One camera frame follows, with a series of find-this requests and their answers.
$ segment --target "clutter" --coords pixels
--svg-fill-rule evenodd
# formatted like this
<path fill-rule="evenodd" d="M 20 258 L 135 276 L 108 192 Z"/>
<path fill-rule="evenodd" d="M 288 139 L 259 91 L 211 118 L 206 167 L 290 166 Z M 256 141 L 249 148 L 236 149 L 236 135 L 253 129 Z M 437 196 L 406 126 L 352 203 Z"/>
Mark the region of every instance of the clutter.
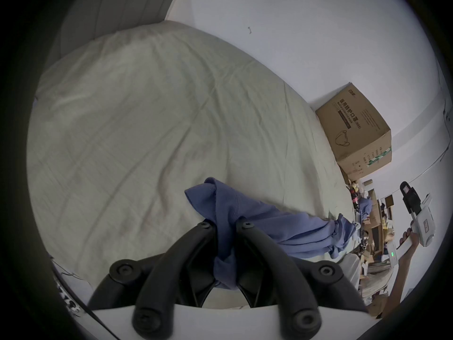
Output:
<path fill-rule="evenodd" d="M 350 189 L 351 192 L 351 199 L 352 199 L 352 204 L 354 205 L 355 210 L 359 210 L 359 197 L 357 196 L 356 192 L 354 191 L 353 188 Z"/>
<path fill-rule="evenodd" d="M 387 243 L 389 241 L 393 241 L 394 238 L 395 238 L 395 232 L 394 230 L 389 230 L 389 229 L 385 229 L 384 230 L 384 243 Z"/>
<path fill-rule="evenodd" d="M 366 305 L 366 309 L 368 310 L 368 313 L 373 317 L 376 317 L 376 316 L 382 314 L 382 311 L 384 310 L 384 307 L 386 306 L 388 297 L 389 297 L 388 294 L 375 295 L 372 302 L 369 305 Z"/>
<path fill-rule="evenodd" d="M 362 263 L 362 268 L 363 268 L 363 275 L 366 276 L 366 274 L 368 273 L 368 262 L 367 261 Z"/>
<path fill-rule="evenodd" d="M 376 194 L 374 190 L 370 190 L 368 192 L 370 194 L 370 199 L 372 201 L 372 208 L 370 212 L 370 222 L 371 222 L 371 228 L 377 227 L 378 225 L 381 225 L 381 210 L 379 207 L 379 203 L 376 199 Z"/>
<path fill-rule="evenodd" d="M 350 83 L 316 110 L 338 165 L 352 181 L 391 162 L 391 132 L 379 112 Z"/>
<path fill-rule="evenodd" d="M 371 253 L 369 251 L 363 252 L 362 256 L 364 257 L 366 262 L 368 262 L 368 263 L 374 262 L 373 256 L 371 255 Z"/>
<path fill-rule="evenodd" d="M 228 185 L 207 178 L 185 191 L 192 207 L 217 226 L 218 254 L 214 276 L 224 288 L 236 288 L 236 263 L 232 251 L 239 218 L 256 225 L 290 256 L 310 258 L 329 253 L 336 258 L 347 246 L 356 227 L 341 214 L 337 220 L 311 217 L 305 212 L 281 212 L 275 206 L 246 197 Z"/>
<path fill-rule="evenodd" d="M 360 289 L 362 298 L 366 298 L 368 296 L 372 296 L 376 292 L 380 291 L 384 287 L 387 286 L 387 283 L 392 276 L 393 269 L 390 268 L 390 264 L 388 265 L 389 268 L 382 269 L 377 273 L 368 273 L 365 278 L 360 281 Z"/>

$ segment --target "blue cloth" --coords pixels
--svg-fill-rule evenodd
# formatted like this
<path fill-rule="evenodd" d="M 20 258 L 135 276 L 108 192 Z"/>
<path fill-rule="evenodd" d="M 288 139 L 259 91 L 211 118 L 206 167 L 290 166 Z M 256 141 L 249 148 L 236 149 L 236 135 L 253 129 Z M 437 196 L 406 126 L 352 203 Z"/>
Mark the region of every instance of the blue cloth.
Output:
<path fill-rule="evenodd" d="M 359 213 L 360 213 L 360 222 L 366 220 L 368 215 L 370 215 L 371 210 L 373 209 L 373 202 L 371 199 L 360 198 L 358 201 L 359 204 Z"/>
<path fill-rule="evenodd" d="M 276 241 L 290 256 L 309 258 L 329 253 L 336 258 L 354 234 L 355 225 L 341 214 L 338 220 L 322 220 L 307 213 L 281 212 L 275 206 L 247 198 L 214 178 L 185 191 L 192 207 L 217 225 L 218 256 L 214 277 L 223 288 L 236 288 L 236 259 L 233 249 L 235 222 L 248 222 Z"/>

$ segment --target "white wall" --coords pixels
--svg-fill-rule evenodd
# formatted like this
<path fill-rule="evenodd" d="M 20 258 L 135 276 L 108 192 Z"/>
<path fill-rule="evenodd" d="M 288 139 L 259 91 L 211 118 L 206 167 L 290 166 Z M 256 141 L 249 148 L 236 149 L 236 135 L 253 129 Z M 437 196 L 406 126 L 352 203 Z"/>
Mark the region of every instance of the white wall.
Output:
<path fill-rule="evenodd" d="M 353 82 L 393 135 L 438 92 L 433 50 L 403 0 L 176 0 L 168 18 L 244 50 L 314 109 Z"/>

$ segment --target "white controller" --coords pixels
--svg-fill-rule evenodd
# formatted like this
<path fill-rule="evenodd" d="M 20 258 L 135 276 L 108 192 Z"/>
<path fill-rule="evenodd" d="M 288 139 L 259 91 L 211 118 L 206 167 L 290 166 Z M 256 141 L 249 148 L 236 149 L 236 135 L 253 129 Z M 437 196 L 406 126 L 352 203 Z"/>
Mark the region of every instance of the white controller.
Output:
<path fill-rule="evenodd" d="M 419 240 L 422 246 L 429 246 L 433 241 L 434 231 L 436 225 L 433 221 L 433 216 L 429 210 L 429 203 L 431 202 L 431 195 L 428 194 L 424 201 L 421 203 L 421 211 L 418 214 L 411 212 L 411 216 L 414 222 L 411 225 L 411 229 L 414 233 L 418 234 Z M 398 260 L 403 254 L 405 254 L 412 246 L 411 237 L 408 237 L 402 245 L 398 248 L 394 241 L 387 243 L 387 250 L 390 258 L 390 265 L 392 267 L 398 264 Z"/>

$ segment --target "hand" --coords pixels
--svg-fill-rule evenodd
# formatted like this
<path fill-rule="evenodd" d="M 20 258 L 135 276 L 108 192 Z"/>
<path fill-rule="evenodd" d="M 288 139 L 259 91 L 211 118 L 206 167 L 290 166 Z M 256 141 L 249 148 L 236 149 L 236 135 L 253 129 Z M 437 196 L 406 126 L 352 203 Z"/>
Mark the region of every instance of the hand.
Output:
<path fill-rule="evenodd" d="M 411 263 L 412 256 L 414 255 L 415 250 L 419 245 L 419 236 L 412 232 L 411 228 L 408 228 L 407 231 L 403 233 L 403 237 L 399 240 L 399 245 L 402 245 L 408 237 L 411 238 L 412 245 L 407 250 L 407 252 L 403 254 L 401 258 L 398 260 L 398 263 L 400 265 L 409 265 Z"/>

